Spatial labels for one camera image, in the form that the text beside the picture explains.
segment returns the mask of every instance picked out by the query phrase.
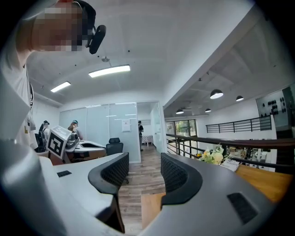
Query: black pendant lamp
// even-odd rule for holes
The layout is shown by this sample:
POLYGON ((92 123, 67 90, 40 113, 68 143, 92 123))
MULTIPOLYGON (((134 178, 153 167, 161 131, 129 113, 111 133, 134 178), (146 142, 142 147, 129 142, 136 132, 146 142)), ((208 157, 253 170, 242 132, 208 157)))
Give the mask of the black pendant lamp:
POLYGON ((179 114, 183 114, 184 113, 184 111, 182 110, 182 109, 178 109, 177 111, 176 111, 176 114, 177 115, 179 115, 179 114))
POLYGON ((211 99, 220 98, 222 96, 223 96, 223 92, 220 89, 215 89, 210 94, 211 99))
POLYGON ((236 101, 242 101, 242 100, 244 100, 244 98, 243 98, 241 95, 238 95, 238 96, 236 97, 236 101))

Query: black chair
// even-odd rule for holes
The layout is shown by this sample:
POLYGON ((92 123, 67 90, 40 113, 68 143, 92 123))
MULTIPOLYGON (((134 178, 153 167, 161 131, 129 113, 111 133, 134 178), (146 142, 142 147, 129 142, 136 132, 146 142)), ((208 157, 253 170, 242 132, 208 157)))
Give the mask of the black chair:
POLYGON ((113 155, 116 153, 123 152, 123 143, 120 142, 119 138, 110 138, 109 143, 106 145, 106 154, 113 155))

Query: black mesh chair back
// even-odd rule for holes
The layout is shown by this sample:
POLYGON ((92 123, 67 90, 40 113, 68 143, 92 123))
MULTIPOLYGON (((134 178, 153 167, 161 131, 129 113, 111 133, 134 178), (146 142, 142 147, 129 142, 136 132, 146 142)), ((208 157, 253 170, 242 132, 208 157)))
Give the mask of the black mesh chair back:
POLYGON ((106 154, 113 155, 116 153, 122 153, 123 152, 123 143, 108 143, 106 145, 106 154))

